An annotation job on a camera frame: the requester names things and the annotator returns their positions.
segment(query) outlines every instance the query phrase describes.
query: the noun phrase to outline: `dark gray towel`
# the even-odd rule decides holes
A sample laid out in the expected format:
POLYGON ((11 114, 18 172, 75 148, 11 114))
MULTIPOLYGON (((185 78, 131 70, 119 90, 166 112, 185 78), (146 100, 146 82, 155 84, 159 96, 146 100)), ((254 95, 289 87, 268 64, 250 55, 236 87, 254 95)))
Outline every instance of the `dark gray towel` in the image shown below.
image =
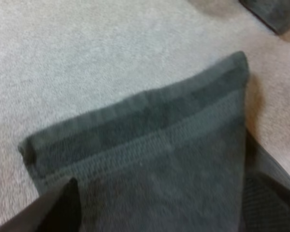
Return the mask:
POLYGON ((51 126, 19 150, 41 194, 64 176, 78 180, 85 231, 290 231, 289 176, 251 136, 246 144, 248 76, 238 52, 51 126))

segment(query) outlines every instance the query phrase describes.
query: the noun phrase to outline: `dark fabric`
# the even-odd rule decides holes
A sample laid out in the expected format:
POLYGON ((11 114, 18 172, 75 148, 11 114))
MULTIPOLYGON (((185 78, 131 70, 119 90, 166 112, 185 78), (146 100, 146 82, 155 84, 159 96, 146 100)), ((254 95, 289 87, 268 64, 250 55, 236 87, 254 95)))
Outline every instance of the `dark fabric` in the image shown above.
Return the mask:
POLYGON ((14 218, 0 232, 78 232, 81 203, 74 178, 64 178, 14 218))
POLYGON ((240 0, 278 35, 290 29, 290 0, 240 0))
POLYGON ((247 136, 248 76, 238 52, 183 82, 51 126, 19 151, 41 194, 75 176, 84 231, 254 231, 249 197, 263 182, 247 177, 265 173, 288 189, 290 178, 247 136))

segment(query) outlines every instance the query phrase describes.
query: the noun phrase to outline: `carpet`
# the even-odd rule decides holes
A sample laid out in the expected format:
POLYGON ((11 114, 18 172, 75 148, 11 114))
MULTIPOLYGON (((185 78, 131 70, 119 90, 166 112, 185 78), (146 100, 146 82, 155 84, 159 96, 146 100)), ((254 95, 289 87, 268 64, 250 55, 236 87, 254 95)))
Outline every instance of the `carpet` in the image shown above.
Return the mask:
POLYGON ((0 225, 37 198, 28 134, 162 87, 243 50, 246 125, 290 174, 290 32, 238 1, 0 1, 0 225))

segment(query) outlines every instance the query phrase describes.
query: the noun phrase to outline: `floor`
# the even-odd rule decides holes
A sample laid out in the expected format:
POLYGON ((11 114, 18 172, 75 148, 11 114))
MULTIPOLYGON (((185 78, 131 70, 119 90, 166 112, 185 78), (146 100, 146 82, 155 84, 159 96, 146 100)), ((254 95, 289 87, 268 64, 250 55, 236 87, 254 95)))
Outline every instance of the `floor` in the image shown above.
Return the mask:
POLYGON ((247 127, 290 174, 290 31, 237 0, 0 0, 0 225, 38 197, 16 149, 27 135, 238 50, 247 127))

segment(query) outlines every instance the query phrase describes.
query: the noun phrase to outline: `textured fabric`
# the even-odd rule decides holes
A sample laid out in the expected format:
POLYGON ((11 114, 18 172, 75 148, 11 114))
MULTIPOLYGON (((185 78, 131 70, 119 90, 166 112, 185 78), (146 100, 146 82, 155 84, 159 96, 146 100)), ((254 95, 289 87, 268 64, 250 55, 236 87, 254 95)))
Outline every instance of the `textured fabric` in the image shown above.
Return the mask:
POLYGON ((274 32, 281 35, 290 29, 290 0, 240 0, 274 32))
POLYGON ((27 135, 245 51, 246 123, 290 174, 290 32, 238 0, 0 0, 0 225, 38 197, 27 135))
POLYGON ((20 146, 40 193, 79 182, 85 231, 237 231, 246 57, 47 128, 20 146))

